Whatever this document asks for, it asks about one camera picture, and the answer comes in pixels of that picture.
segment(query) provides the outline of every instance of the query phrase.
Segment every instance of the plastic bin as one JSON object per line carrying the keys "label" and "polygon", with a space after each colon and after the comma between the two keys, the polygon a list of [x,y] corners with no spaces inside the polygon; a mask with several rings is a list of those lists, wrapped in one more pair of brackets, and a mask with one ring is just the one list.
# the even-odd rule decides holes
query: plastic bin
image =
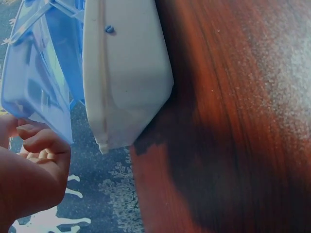
{"label": "plastic bin", "polygon": [[[115,32],[105,33],[106,25]],[[153,0],[24,1],[11,38],[2,106],[47,123],[69,142],[69,90],[85,103],[101,152],[131,145],[170,96],[173,77]]]}

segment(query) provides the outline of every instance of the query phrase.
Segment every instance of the reddish-brown wood surface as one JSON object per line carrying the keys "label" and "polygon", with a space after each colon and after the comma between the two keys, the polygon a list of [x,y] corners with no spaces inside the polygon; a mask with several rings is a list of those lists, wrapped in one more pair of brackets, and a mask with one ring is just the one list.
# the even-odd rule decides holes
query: reddish-brown wood surface
{"label": "reddish-brown wood surface", "polygon": [[311,232],[311,1],[156,6],[175,86],[131,148],[146,232]]}

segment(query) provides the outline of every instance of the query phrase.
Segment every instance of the finger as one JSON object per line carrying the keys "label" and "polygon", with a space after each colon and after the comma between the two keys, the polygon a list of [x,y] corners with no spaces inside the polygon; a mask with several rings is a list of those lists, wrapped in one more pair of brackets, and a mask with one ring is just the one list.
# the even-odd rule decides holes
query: finger
{"label": "finger", "polygon": [[39,157],[39,153],[29,153],[27,155],[27,159],[32,159],[32,158],[37,159],[38,157]]}
{"label": "finger", "polygon": [[35,124],[35,125],[26,124],[26,125],[18,126],[16,129],[21,139],[26,140],[27,138],[35,136],[42,129],[46,129],[46,128],[44,128],[43,125],[39,125],[39,124]]}
{"label": "finger", "polygon": [[26,139],[24,141],[24,148],[32,153],[39,153],[45,149],[47,153],[54,154],[54,162],[65,174],[68,174],[70,166],[70,145],[51,129],[43,129],[36,135]]}
{"label": "finger", "polygon": [[46,150],[42,150],[39,154],[39,159],[47,159],[48,158],[48,153],[46,152]]}
{"label": "finger", "polygon": [[18,126],[17,119],[11,114],[6,114],[0,117],[0,124],[4,126],[4,129],[7,133],[7,137],[17,136],[16,127]]}
{"label": "finger", "polygon": [[49,128],[47,124],[37,122],[37,121],[33,121],[30,119],[24,119],[24,118],[18,120],[18,126],[22,126],[22,125],[34,125],[34,126],[37,126],[38,128],[42,128],[42,129]]}

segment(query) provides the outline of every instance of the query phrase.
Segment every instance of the translucent blue plastic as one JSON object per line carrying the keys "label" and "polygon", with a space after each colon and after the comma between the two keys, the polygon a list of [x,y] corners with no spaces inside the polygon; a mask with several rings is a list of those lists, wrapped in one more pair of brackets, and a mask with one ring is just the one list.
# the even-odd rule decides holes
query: translucent blue plastic
{"label": "translucent blue plastic", "polygon": [[[23,2],[12,35],[45,4],[44,0]],[[72,143],[72,133],[66,80],[75,97],[83,96],[79,46],[75,35],[70,34],[77,32],[74,20],[51,9],[22,40],[9,44],[1,90],[1,104],[6,111],[18,118],[48,124],[69,143]]]}

